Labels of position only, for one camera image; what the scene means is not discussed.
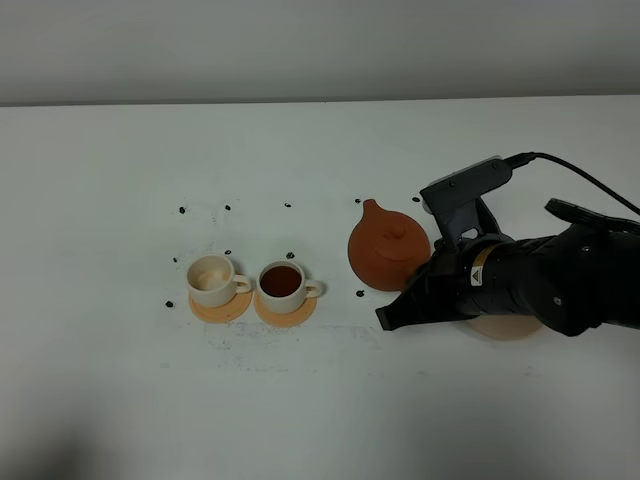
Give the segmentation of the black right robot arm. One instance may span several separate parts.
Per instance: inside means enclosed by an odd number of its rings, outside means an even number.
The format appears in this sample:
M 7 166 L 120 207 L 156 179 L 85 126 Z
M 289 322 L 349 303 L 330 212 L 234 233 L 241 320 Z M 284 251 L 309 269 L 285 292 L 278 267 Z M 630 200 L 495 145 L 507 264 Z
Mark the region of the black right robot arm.
M 568 223 L 555 236 L 482 235 L 452 250 L 442 241 L 407 288 L 376 315 L 405 326 L 524 315 L 568 337 L 602 324 L 639 326 L 639 225 L 551 199 Z

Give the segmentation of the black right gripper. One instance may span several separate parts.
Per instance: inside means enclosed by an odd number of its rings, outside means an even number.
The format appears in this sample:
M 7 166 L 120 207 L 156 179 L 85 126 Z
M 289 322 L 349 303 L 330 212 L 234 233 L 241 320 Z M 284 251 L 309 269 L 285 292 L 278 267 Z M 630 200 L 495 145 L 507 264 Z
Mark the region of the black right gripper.
M 390 304 L 376 309 L 382 329 L 518 313 L 517 295 L 498 265 L 500 254 L 514 244 L 494 234 L 466 239 L 457 249 L 438 240 L 425 272 L 415 275 Z

